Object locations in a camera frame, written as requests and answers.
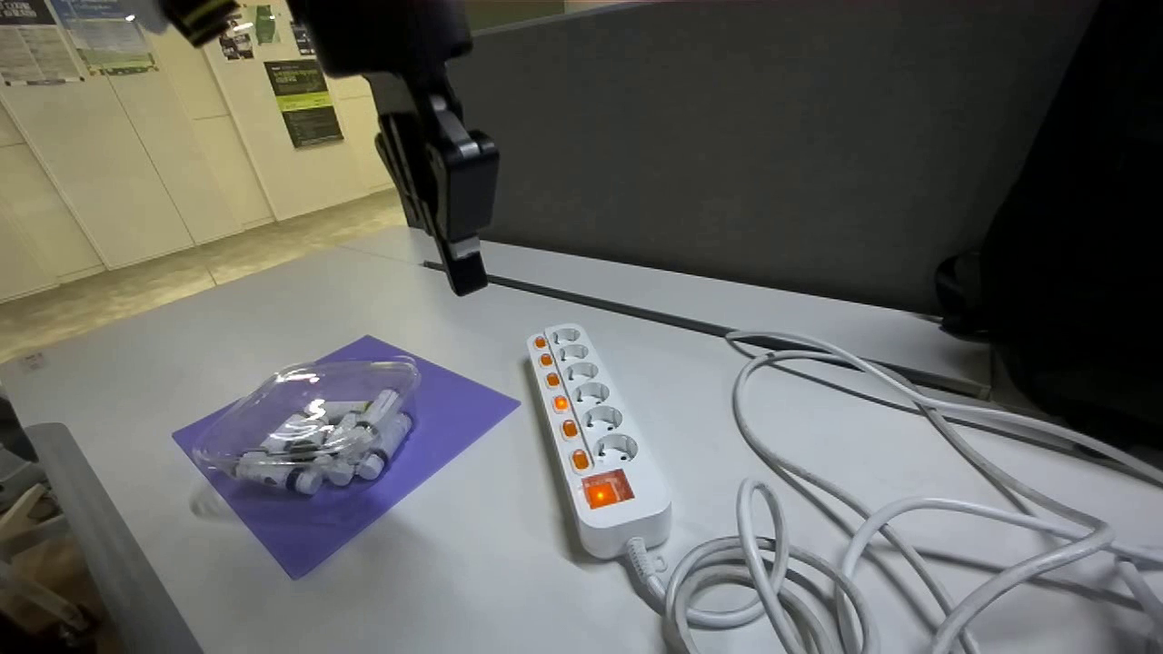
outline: table surface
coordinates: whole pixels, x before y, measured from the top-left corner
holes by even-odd
[[[82,468],[65,496],[110,497],[106,510],[74,502],[87,516],[70,521],[77,531],[121,531],[121,556],[95,561],[106,567],[104,593],[121,593],[116,616],[134,651],[666,651],[660,619],[633,597],[625,570],[585,561],[571,536],[525,338],[545,324],[588,327],[672,486],[672,565],[694,543],[736,531],[732,504],[744,475],[776,479],[732,424],[729,389],[743,358],[709,333],[513,289],[454,297],[423,257],[426,240],[394,229],[65,342],[38,366],[0,366],[26,423],[70,424],[74,436],[43,441],[42,452],[56,479]],[[984,348],[893,310],[501,243],[489,243],[484,257],[496,275],[732,327],[823,333],[873,361],[977,384],[994,370]],[[311,578],[291,583],[232,516],[192,514],[208,502],[208,485],[170,434],[249,395],[266,376],[362,333],[509,393],[519,412]],[[783,376],[758,378],[744,401],[772,447],[868,504],[927,496],[999,504],[914,413]],[[1012,473],[1107,516],[1121,543],[1163,547],[1160,490],[1030,445],[970,441]],[[835,561],[845,537],[789,486],[776,486],[789,537]],[[918,547],[995,565],[1041,551],[1033,536],[965,516],[914,516],[901,531]],[[958,593],[981,583],[958,567],[941,567],[941,578]],[[890,635],[889,651],[923,651],[923,626],[879,574],[864,570],[860,583]],[[1141,651],[1149,626],[1108,605],[1018,588],[975,631],[984,651],[1070,654]],[[758,626],[698,642],[758,651],[776,646],[776,635]]]

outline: gray wall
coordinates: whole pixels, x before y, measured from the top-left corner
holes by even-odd
[[[496,240],[932,310],[1095,0],[707,0],[501,28],[454,67]]]

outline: purple mat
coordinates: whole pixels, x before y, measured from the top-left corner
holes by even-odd
[[[412,358],[379,338],[362,338],[325,361],[394,361]],[[325,490],[316,497],[299,497],[266,486],[242,486],[228,475],[208,475],[210,486],[228,502],[228,510],[253,528],[253,536],[276,556],[276,565],[303,578],[354,543],[369,525],[385,516],[489,430],[518,412],[513,395],[501,395],[489,384],[475,384],[454,370],[445,370],[423,358],[412,358],[423,370],[416,395],[416,418],[402,459],[379,485],[358,485],[348,490]],[[225,412],[216,412],[174,434],[177,447],[192,459],[216,434],[216,423]]]

